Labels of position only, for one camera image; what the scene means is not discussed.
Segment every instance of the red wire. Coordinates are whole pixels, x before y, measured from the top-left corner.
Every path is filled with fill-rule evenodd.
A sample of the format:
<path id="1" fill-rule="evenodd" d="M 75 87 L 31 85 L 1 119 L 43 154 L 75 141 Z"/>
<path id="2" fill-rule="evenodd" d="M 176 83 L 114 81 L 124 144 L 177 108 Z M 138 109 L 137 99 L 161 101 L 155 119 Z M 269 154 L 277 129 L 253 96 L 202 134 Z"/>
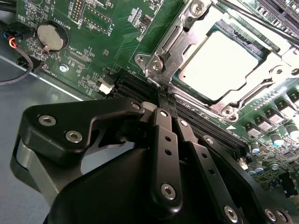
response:
<path id="1" fill-rule="evenodd" d="M 16 43 L 14 42 L 15 38 L 14 38 L 13 36 L 9 36 L 8 39 L 9 39 L 9 45 L 10 45 L 12 48 L 16 49 L 18 46 L 17 46 Z"/>

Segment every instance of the motherboard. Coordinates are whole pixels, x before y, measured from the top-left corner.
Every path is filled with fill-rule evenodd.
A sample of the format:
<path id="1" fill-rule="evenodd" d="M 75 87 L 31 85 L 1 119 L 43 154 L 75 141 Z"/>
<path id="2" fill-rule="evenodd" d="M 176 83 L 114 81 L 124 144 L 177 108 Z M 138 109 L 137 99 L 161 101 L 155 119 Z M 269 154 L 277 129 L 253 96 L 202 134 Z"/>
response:
<path id="1" fill-rule="evenodd" d="M 299 37 L 295 0 L 231 2 Z M 299 176 L 299 51 L 221 2 L 18 0 L 17 17 L 36 30 L 18 45 L 66 85 L 101 99 L 126 70 L 170 86 L 182 106 L 250 146 L 240 164 L 263 187 Z"/>

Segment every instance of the cable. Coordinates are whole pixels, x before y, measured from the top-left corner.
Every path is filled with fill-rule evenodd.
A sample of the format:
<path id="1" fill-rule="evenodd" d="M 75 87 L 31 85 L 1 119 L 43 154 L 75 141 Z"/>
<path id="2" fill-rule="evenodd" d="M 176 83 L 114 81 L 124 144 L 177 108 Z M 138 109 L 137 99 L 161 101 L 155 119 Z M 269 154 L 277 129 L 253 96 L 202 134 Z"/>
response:
<path id="1" fill-rule="evenodd" d="M 12 4 L 0 3 L 0 11 L 16 13 L 17 7 L 16 5 L 12 5 Z"/>
<path id="2" fill-rule="evenodd" d="M 23 75 L 17 78 L 9 79 L 6 81 L 0 81 L 0 86 L 19 82 L 22 79 L 26 78 L 29 75 L 29 73 L 33 70 L 33 62 L 30 59 L 30 57 L 26 54 L 26 52 L 23 51 L 21 48 L 15 48 L 15 50 L 26 59 L 26 61 L 28 62 L 28 69 L 25 71 Z"/>
<path id="3" fill-rule="evenodd" d="M 8 36 L 7 36 L 7 34 L 6 34 L 6 33 L 2 32 L 2 35 L 5 37 L 5 39 L 7 39 L 7 40 L 8 40 Z"/>
<path id="4" fill-rule="evenodd" d="M 11 37 L 11 38 L 9 39 L 9 46 L 12 47 L 12 48 L 14 48 L 14 49 L 16 49 L 16 48 L 17 48 L 17 45 L 15 44 L 14 40 L 15 40 L 14 37 Z"/>
<path id="5" fill-rule="evenodd" d="M 5 2 L 5 3 L 9 3 L 9 4 L 17 4 L 17 0 L 0 0 L 0 2 Z"/>
<path id="6" fill-rule="evenodd" d="M 283 38 L 285 38 L 287 41 L 297 45 L 297 47 L 299 47 L 299 39 L 297 39 L 296 37 L 293 37 L 287 33 L 285 33 L 284 31 L 276 28 L 275 26 L 273 26 L 272 24 L 260 19 L 259 17 L 257 17 L 256 15 L 253 15 L 249 12 L 247 12 L 246 10 L 236 6 L 235 4 L 227 1 L 227 0 L 218 0 L 220 3 L 222 3 L 223 5 L 235 10 L 236 12 L 246 16 L 247 18 L 253 20 L 254 22 L 262 25 L 263 27 L 266 27 L 267 29 L 273 31 L 274 33 L 282 36 Z"/>

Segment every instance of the cpu socket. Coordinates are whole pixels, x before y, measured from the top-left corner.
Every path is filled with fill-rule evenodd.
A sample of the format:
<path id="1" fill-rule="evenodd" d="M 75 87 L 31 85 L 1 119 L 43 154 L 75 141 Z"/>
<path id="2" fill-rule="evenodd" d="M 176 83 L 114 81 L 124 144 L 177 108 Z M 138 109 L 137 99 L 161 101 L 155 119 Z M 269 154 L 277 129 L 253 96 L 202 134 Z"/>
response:
<path id="1" fill-rule="evenodd" d="M 192 10 L 196 2 L 200 13 Z M 292 77 L 292 68 L 250 31 L 246 38 L 251 42 L 244 37 L 239 41 L 226 25 L 229 19 L 209 0 L 186 1 L 153 54 L 138 53 L 135 62 L 149 82 L 170 87 L 179 100 L 213 117 L 237 121 L 246 104 Z"/>

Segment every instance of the electrolytic capacitor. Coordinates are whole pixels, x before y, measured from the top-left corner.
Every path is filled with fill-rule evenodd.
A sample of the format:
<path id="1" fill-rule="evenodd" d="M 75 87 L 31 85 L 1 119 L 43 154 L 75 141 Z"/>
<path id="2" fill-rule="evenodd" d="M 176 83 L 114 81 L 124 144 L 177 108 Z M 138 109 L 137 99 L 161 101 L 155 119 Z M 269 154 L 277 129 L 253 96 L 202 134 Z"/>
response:
<path id="1" fill-rule="evenodd" d="M 261 161 L 257 161 L 255 164 L 255 172 L 261 173 L 263 172 L 263 163 Z"/>
<path id="2" fill-rule="evenodd" d="M 285 128 L 291 138 L 299 137 L 299 129 L 297 128 L 297 126 L 295 124 L 289 124 Z"/>
<path id="3" fill-rule="evenodd" d="M 279 165 L 278 164 L 273 164 L 271 167 L 272 170 L 278 170 L 279 169 Z"/>
<path id="4" fill-rule="evenodd" d="M 270 138 L 274 146 L 281 146 L 284 143 L 279 133 L 272 133 Z"/>
<path id="5" fill-rule="evenodd" d="M 250 146 L 251 146 L 251 151 L 252 151 L 253 154 L 258 154 L 260 152 L 260 149 L 258 147 L 258 143 L 256 141 L 252 142 L 250 144 Z"/>
<path id="6" fill-rule="evenodd" d="M 248 165 L 248 169 L 246 171 L 250 176 L 253 176 L 256 174 L 256 172 L 254 171 L 254 167 L 251 165 Z"/>

